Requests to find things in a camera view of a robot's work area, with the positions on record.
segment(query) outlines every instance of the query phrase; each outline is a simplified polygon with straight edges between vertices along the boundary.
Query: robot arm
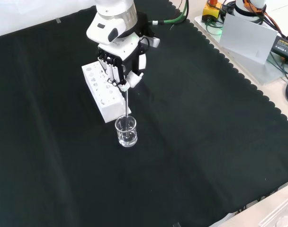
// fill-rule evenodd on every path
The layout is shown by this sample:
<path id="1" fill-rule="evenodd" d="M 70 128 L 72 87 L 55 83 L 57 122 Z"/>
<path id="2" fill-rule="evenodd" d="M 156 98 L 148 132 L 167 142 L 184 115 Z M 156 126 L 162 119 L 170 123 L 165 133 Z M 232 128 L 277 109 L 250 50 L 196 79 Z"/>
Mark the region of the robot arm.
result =
<path id="1" fill-rule="evenodd" d="M 148 28 L 147 16 L 137 14 L 133 0 L 96 0 L 96 3 L 97 14 L 87 36 L 99 43 L 98 60 L 109 77 L 108 81 L 127 91 L 139 83 L 146 68 L 145 49 L 140 37 L 151 42 L 157 38 Z M 133 67 L 125 76 L 123 68 L 128 61 Z"/>
<path id="2" fill-rule="evenodd" d="M 109 45 L 137 23 L 133 0 L 96 0 L 97 14 L 87 30 L 89 39 Z"/>
<path id="3" fill-rule="evenodd" d="M 266 8 L 266 0 L 236 0 L 234 15 L 249 21 L 256 21 L 259 18 L 255 16 L 252 9 L 259 13 Z"/>

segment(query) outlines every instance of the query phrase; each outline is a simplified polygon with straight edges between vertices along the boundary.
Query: black fabric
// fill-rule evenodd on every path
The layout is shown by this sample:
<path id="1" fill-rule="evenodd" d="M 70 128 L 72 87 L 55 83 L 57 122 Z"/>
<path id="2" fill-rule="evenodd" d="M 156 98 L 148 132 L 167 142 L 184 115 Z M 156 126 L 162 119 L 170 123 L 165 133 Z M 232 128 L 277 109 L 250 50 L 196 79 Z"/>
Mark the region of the black fabric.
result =
<path id="1" fill-rule="evenodd" d="M 81 70 L 95 12 L 0 37 L 0 227 L 207 227 L 288 181 L 286 117 L 190 23 L 153 27 L 121 147 Z"/>

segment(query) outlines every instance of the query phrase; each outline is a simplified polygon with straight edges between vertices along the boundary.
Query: white paper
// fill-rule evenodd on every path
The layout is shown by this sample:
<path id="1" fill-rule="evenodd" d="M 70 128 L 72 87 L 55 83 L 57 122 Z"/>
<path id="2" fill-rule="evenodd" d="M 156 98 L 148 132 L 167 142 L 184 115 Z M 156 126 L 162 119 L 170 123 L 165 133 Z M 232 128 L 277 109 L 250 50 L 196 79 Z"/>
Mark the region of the white paper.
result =
<path id="1" fill-rule="evenodd" d="M 220 39 L 220 45 L 265 64 L 278 32 L 227 14 Z"/>

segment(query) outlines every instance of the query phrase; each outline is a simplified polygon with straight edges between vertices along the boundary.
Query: table surface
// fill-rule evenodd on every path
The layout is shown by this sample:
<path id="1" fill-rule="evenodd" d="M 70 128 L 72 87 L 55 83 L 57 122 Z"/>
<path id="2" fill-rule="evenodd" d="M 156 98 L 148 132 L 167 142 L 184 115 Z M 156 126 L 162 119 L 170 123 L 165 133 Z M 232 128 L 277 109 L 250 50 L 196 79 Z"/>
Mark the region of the table surface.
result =
<path id="1" fill-rule="evenodd" d="M 136 3 L 154 18 L 174 15 L 166 0 Z M 288 122 L 189 23 L 155 28 L 162 45 L 147 53 L 147 76 L 130 96 L 139 141 L 119 146 L 81 71 L 95 61 L 86 37 L 94 14 L 0 37 L 0 226 L 80 217 L 205 227 L 288 180 Z"/>
<path id="2" fill-rule="evenodd" d="M 175 6 L 179 6 L 180 0 L 171 0 Z M 206 3 L 205 0 L 190 1 L 190 11 L 188 19 L 193 23 L 194 18 L 202 14 L 203 6 Z M 280 26 L 282 33 L 288 34 L 288 0 L 268 0 L 267 1 L 269 15 L 276 20 Z M 217 42 L 212 40 L 212 37 L 200 26 L 195 24 L 195 26 L 210 40 L 210 42 L 217 48 L 221 53 L 230 60 L 236 69 L 239 70 L 247 79 L 249 79 L 257 88 L 264 93 L 265 96 L 269 97 L 277 108 L 282 111 L 282 114 L 286 115 L 288 118 L 288 101 L 285 98 L 285 89 L 287 82 L 285 79 L 277 79 L 267 85 L 259 85 L 256 83 L 250 73 L 246 71 L 227 51 L 219 46 Z"/>
<path id="3" fill-rule="evenodd" d="M 178 6 L 179 0 L 171 0 L 175 6 Z M 192 22 L 193 19 L 202 14 L 202 6 L 205 4 L 205 1 L 191 1 L 190 2 L 190 12 L 189 20 Z M 268 1 L 268 9 L 270 10 L 269 14 L 276 20 L 276 22 L 281 27 L 281 30 L 284 34 L 288 34 L 288 0 Z M 229 53 L 224 51 L 217 42 L 212 40 L 210 34 L 208 34 L 203 28 L 194 23 L 196 27 L 210 40 L 210 42 L 219 49 L 221 53 L 225 54 L 229 58 L 230 62 L 234 64 L 234 67 L 237 68 L 242 74 L 251 80 L 259 90 L 270 98 L 270 101 L 274 102 L 276 107 L 278 107 L 283 114 L 288 118 L 288 102 L 285 99 L 284 93 L 286 88 L 286 81 L 284 79 L 278 79 L 270 84 L 261 86 L 257 84 Z M 221 224 L 220 227 L 256 227 L 260 221 L 271 213 L 276 207 L 278 207 L 285 199 L 288 198 L 288 186 L 282 190 L 276 192 L 275 194 L 269 196 L 268 198 L 262 200 L 261 202 L 255 204 L 254 206 L 248 208 L 244 212 L 234 216 L 225 223 Z"/>

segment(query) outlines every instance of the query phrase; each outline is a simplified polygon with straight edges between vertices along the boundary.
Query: glass beaker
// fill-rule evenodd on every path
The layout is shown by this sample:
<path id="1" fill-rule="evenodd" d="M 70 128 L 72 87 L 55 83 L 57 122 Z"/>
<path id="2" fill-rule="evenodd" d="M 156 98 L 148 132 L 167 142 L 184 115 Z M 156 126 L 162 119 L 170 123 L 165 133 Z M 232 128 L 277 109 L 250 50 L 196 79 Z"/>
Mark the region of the glass beaker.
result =
<path id="1" fill-rule="evenodd" d="M 116 120 L 116 130 L 119 143 L 123 147 L 132 147 L 138 140 L 136 133 L 136 120 L 132 116 L 120 116 Z"/>

